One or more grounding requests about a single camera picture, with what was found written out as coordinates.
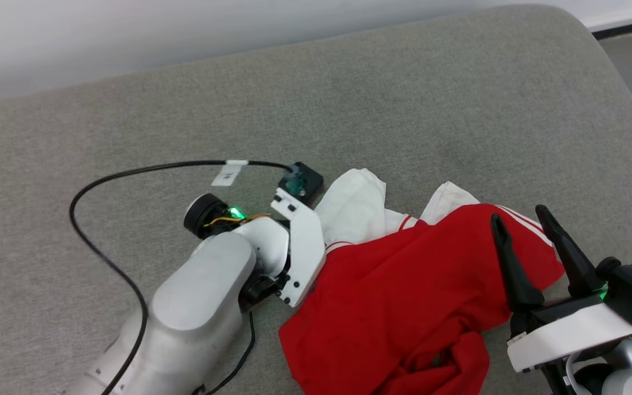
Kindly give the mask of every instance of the red jacket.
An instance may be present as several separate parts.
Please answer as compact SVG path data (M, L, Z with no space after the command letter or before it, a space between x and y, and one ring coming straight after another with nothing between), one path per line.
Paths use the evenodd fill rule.
M307 395L479 393L479 332L509 319L490 227L499 213L531 282L562 275L547 241L493 205L468 205L328 255L314 291L279 330Z

